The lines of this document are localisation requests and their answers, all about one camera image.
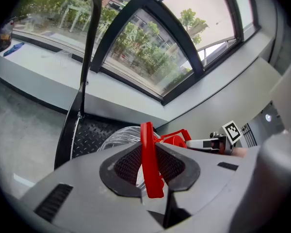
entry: tree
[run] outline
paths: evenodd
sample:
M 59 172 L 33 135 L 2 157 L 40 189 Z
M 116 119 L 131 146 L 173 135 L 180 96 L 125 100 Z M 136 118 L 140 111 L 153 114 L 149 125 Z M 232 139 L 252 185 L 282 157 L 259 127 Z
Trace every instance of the tree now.
M 179 21 L 181 22 L 181 24 L 185 27 L 185 30 L 190 33 L 190 29 L 197 26 L 197 25 L 205 25 L 207 26 L 205 23 L 205 20 L 202 20 L 198 17 L 195 17 L 196 12 L 192 11 L 191 8 L 187 9 L 187 10 L 183 10 L 181 11 L 181 18 L 179 18 Z M 202 28 L 202 30 L 199 31 L 199 33 L 203 32 L 205 30 L 205 27 Z M 201 42 L 201 37 L 199 35 L 199 33 L 195 33 L 193 35 L 190 35 L 193 43 L 195 45 L 197 45 L 198 43 Z

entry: gray floor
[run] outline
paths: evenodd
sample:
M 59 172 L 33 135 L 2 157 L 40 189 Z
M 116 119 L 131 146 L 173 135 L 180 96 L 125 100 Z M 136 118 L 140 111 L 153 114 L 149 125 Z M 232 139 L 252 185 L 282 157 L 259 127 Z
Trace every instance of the gray floor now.
M 37 104 L 0 82 L 0 184 L 20 198 L 53 171 L 65 115 Z

